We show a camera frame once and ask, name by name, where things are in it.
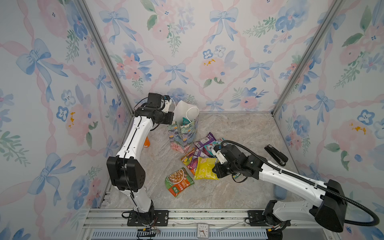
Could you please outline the purple Fox's candy packet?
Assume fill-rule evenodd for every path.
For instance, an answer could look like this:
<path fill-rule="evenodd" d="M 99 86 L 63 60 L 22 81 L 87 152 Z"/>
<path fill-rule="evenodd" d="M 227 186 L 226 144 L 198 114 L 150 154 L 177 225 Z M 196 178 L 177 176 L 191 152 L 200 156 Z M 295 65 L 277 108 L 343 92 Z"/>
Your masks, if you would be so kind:
<path fill-rule="evenodd" d="M 198 167 L 198 158 L 207 159 L 207 158 L 210 158 L 210 156 L 206 155 L 201 150 L 196 150 L 195 152 L 192 153 L 192 155 L 189 157 L 189 160 L 191 160 L 191 161 L 187 165 L 187 167 L 193 175 L 195 175 L 196 169 Z"/>

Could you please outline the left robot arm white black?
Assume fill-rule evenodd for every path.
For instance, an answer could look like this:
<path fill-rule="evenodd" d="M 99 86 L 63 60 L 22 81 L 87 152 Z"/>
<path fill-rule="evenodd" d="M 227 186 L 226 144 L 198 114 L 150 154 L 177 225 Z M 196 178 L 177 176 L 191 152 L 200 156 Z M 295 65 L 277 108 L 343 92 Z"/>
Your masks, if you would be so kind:
<path fill-rule="evenodd" d="M 170 100 L 165 100 L 159 107 L 149 102 L 138 107 L 123 146 L 116 156 L 107 159 L 112 185 L 134 204 L 127 216 L 128 226 L 151 227 L 155 223 L 155 208 L 144 188 L 146 172 L 140 164 L 140 156 L 148 134 L 155 129 L 154 125 L 172 122 L 170 104 Z"/>

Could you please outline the small white clock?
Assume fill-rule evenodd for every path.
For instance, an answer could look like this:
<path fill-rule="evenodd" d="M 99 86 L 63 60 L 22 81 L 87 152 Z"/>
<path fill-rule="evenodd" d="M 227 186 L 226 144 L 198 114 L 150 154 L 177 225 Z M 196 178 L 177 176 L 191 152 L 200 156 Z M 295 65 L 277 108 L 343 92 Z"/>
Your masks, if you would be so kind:
<path fill-rule="evenodd" d="M 210 238 L 210 227 L 208 224 L 197 224 L 197 239 L 208 240 Z"/>

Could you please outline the orange bottle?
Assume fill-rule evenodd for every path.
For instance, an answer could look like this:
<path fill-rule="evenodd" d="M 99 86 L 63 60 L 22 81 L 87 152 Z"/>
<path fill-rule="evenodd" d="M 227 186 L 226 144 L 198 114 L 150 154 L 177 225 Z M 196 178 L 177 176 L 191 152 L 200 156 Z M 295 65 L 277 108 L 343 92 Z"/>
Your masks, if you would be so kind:
<path fill-rule="evenodd" d="M 145 142 L 144 142 L 144 148 L 148 148 L 150 145 L 151 145 L 151 142 L 150 142 L 149 138 L 146 137 Z"/>

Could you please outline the teal candy packet front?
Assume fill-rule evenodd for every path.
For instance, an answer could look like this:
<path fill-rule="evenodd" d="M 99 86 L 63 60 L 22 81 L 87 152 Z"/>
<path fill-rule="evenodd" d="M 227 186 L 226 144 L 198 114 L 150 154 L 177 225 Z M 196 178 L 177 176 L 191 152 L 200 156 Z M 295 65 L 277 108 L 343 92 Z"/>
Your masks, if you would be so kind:
<path fill-rule="evenodd" d="M 191 121 L 188 119 L 188 118 L 183 118 L 183 122 L 182 122 L 182 125 L 183 126 L 187 126 L 191 123 Z"/>

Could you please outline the yellow snack packet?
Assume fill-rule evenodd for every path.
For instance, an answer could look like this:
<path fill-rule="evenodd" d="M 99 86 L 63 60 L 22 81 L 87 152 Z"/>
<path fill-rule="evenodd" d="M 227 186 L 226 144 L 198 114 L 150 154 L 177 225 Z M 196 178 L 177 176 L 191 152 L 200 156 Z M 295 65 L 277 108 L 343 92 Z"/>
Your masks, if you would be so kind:
<path fill-rule="evenodd" d="M 198 158 L 198 165 L 195 170 L 195 180 L 218 180 L 217 174 L 213 172 L 213 168 L 217 163 L 216 158 Z"/>

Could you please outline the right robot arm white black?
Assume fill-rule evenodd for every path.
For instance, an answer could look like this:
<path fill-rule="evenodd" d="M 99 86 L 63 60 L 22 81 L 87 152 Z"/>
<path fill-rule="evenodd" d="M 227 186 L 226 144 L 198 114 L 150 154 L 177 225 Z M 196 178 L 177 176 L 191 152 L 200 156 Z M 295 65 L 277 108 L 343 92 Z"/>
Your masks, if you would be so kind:
<path fill-rule="evenodd" d="M 347 202 L 342 199 L 340 184 L 297 175 L 256 154 L 246 156 L 233 144 L 216 146 L 213 154 L 219 160 L 213 168 L 219 179 L 240 174 L 272 183 L 303 198 L 300 202 L 271 200 L 263 211 L 249 211 L 245 222 L 250 226 L 268 226 L 270 233 L 280 233 L 291 221 L 305 221 L 335 233 L 343 232 Z"/>

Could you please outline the purple candy packet rear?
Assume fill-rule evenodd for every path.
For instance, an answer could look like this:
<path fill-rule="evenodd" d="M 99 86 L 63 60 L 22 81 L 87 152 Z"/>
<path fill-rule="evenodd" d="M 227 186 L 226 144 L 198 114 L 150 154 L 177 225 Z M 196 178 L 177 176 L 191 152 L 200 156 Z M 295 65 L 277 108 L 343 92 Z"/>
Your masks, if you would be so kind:
<path fill-rule="evenodd" d="M 216 141 L 215 136 L 209 132 L 205 138 L 195 141 L 194 145 L 197 149 L 202 149 L 204 146 L 211 144 L 214 141 Z"/>

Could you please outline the orange Fox's lemon candy packet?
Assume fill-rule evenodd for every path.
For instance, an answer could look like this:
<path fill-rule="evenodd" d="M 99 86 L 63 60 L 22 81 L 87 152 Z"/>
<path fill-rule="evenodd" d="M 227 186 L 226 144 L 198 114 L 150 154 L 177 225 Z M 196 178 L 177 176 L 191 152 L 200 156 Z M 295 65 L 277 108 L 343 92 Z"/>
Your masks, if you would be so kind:
<path fill-rule="evenodd" d="M 190 152 L 188 152 L 184 157 L 181 158 L 181 162 L 182 162 L 185 166 L 188 166 L 188 165 L 191 163 L 195 151 L 196 151 L 196 149 L 195 149 L 195 148 L 192 148 L 192 150 L 191 150 Z"/>

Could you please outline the black stapler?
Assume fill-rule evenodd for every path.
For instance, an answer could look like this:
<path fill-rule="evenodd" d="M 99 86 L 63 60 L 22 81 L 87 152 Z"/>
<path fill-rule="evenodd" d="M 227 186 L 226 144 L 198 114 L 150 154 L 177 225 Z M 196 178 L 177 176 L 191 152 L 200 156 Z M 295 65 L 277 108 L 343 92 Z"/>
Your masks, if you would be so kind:
<path fill-rule="evenodd" d="M 264 147 L 264 149 L 280 166 L 282 167 L 286 166 L 289 158 L 285 154 L 278 151 L 272 145 L 267 145 Z"/>

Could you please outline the aluminium frame rail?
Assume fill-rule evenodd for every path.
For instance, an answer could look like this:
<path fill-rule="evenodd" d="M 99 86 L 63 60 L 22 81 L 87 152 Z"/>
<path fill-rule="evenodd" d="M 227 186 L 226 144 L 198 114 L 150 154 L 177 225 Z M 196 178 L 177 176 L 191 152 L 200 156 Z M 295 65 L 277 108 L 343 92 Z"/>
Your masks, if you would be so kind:
<path fill-rule="evenodd" d="M 339 240 L 341 236 L 312 222 L 291 221 L 281 233 L 252 227 L 247 209 L 170 209 L 167 226 L 156 223 L 147 231 L 129 227 L 123 209 L 91 210 L 79 240 Z M 207 224 L 203 237 L 198 224 Z"/>

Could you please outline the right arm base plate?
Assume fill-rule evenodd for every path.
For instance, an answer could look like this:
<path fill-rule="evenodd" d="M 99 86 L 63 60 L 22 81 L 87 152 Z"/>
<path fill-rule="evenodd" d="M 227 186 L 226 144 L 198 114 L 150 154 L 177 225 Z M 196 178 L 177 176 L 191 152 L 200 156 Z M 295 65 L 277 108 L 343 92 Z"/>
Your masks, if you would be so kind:
<path fill-rule="evenodd" d="M 290 221 L 281 221 L 277 219 L 273 214 L 264 216 L 263 210 L 248 210 L 248 217 L 246 218 L 246 224 L 252 227 L 271 227 L 271 228 L 282 228 L 291 226 Z"/>

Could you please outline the orange green noodle packet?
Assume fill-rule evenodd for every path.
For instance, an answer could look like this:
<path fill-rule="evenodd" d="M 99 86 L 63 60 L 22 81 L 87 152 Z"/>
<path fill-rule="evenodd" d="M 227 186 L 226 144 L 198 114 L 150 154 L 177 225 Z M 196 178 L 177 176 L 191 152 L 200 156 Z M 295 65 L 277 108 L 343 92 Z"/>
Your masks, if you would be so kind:
<path fill-rule="evenodd" d="M 194 180 L 185 168 L 181 168 L 165 178 L 166 188 L 174 197 L 177 197 L 182 191 L 193 184 Z"/>

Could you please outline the floral paper gift bag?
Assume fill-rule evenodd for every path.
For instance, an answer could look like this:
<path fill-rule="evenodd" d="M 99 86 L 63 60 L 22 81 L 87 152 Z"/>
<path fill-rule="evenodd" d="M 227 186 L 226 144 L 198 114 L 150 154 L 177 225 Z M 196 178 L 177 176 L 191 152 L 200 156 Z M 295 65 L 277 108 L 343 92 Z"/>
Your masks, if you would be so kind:
<path fill-rule="evenodd" d="M 196 105 L 179 101 L 173 113 L 173 122 L 167 128 L 171 149 L 180 153 L 187 153 L 197 135 L 200 110 Z M 188 118 L 191 123 L 183 126 L 183 118 Z"/>

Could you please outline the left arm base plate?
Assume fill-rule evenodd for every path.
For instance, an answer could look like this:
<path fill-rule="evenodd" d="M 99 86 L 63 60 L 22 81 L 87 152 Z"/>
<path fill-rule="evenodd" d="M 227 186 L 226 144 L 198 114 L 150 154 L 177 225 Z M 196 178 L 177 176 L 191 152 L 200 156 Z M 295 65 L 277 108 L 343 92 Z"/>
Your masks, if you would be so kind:
<path fill-rule="evenodd" d="M 129 211 L 123 212 L 122 216 L 127 219 L 128 227 L 167 227 L 169 213 L 168 210 L 153 210 L 148 213 Z"/>

